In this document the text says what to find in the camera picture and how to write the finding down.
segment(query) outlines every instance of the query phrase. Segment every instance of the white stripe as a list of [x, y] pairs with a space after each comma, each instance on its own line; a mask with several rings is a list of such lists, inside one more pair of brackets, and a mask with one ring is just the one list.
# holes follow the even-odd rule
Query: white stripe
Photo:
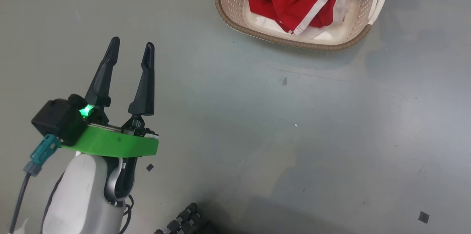
[[301, 34], [306, 29], [306, 27], [311, 23], [312, 19], [316, 16], [316, 14], [318, 14], [319, 11], [322, 9], [322, 7], [327, 3], [327, 1], [328, 0], [318, 0], [316, 3], [314, 3], [311, 10], [304, 17], [301, 23], [296, 27], [294, 34], [296, 35]]
[[347, 0], [336, 0], [333, 6], [333, 24], [343, 22], [347, 12]]

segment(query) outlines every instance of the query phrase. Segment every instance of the green bracket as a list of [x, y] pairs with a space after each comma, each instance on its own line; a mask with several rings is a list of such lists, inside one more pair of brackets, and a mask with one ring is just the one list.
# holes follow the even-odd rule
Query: green bracket
[[72, 147], [78, 152], [104, 157], [143, 157], [157, 154], [158, 139], [125, 135], [89, 125]]

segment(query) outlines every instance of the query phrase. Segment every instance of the teal cable connector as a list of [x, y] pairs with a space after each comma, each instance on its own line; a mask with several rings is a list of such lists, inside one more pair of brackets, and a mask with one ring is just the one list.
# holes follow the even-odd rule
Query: teal cable connector
[[46, 135], [36, 150], [31, 154], [31, 161], [23, 170], [27, 173], [31, 173], [31, 176], [36, 177], [41, 171], [42, 165], [44, 165], [52, 154], [56, 153], [60, 145], [61, 142], [55, 135]]

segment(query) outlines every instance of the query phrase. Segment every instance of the cable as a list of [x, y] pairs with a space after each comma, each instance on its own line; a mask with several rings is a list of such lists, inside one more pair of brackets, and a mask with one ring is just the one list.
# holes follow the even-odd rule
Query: cable
[[126, 212], [125, 212], [124, 215], [127, 214], [127, 215], [128, 215], [128, 218], [126, 219], [126, 223], [124, 224], [124, 226], [123, 226], [123, 228], [121, 229], [121, 231], [119, 232], [119, 234], [123, 234], [123, 233], [126, 231], [126, 229], [128, 228], [129, 222], [131, 222], [131, 206], [130, 206], [130, 205], [126, 205], [126, 207], [127, 207], [128, 209], [126, 210]]
[[131, 222], [131, 210], [134, 207], [134, 198], [132, 197], [132, 195], [129, 195], [128, 197], [131, 200], [131, 205], [126, 204], [127, 209], [126, 209], [126, 212], [124, 212], [124, 214], [123, 214], [123, 217], [128, 215], [128, 218], [126, 219], [126, 223], [124, 224], [123, 229], [121, 229], [119, 234], [123, 234], [126, 231], [126, 229], [128, 228], [129, 222]]
[[46, 214], [49, 211], [49, 206], [51, 206], [52, 197], [54, 197], [54, 193], [56, 192], [57, 187], [59, 187], [59, 183], [62, 181], [62, 177], [64, 176], [64, 173], [65, 172], [62, 172], [62, 175], [59, 177], [59, 180], [57, 180], [56, 184], [54, 185], [54, 188], [52, 189], [51, 194], [49, 195], [49, 199], [47, 199], [46, 208], [44, 209], [44, 214], [42, 215], [40, 234], [42, 234], [42, 227], [44, 227], [44, 220], [46, 219]]
[[15, 207], [15, 212], [13, 213], [13, 219], [11, 220], [10, 225], [10, 234], [15, 232], [15, 227], [17, 226], [18, 215], [20, 214], [21, 203], [23, 202], [23, 196], [25, 195], [26, 187], [28, 186], [29, 178], [31, 173], [27, 173], [23, 185], [21, 186], [20, 195], [18, 196], [17, 206]]
[[124, 216], [126, 216], [128, 214], [128, 211], [131, 210], [134, 207], [134, 198], [132, 197], [132, 195], [129, 195], [128, 197], [131, 200], [131, 207], [128, 207], [126, 205], [126, 207], [128, 207], [128, 209], [126, 209], [126, 212], [124, 212]]

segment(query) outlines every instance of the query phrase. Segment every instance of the basket rim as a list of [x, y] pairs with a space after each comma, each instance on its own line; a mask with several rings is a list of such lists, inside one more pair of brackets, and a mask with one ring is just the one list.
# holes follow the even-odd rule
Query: basket rim
[[227, 23], [232, 29], [239, 31], [243, 34], [246, 34], [255, 38], [259, 38], [265, 41], [269, 41], [272, 43], [278, 43], [280, 45], [292, 46], [292, 47], [308, 49], [308, 50], [338, 51], [338, 50], [347, 49], [349, 47], [356, 45], [360, 41], [362, 41], [366, 37], [366, 35], [370, 32], [371, 27], [372, 27], [371, 24], [367, 24], [355, 38], [351, 39], [348, 42], [340, 43], [338, 45], [329, 46], [329, 45], [320, 45], [318, 43], [302, 43], [298, 41], [293, 41], [293, 40], [288, 40], [284, 38], [279, 38], [276, 36], [267, 35], [259, 31], [255, 31], [255, 30], [243, 27], [235, 23], [234, 21], [232, 21], [227, 16], [227, 14], [222, 8], [221, 0], [214, 0], [214, 2], [216, 4], [216, 9], [217, 9], [217, 12], [219, 13], [219, 16], [221, 16], [222, 20], [224, 20], [224, 22]]

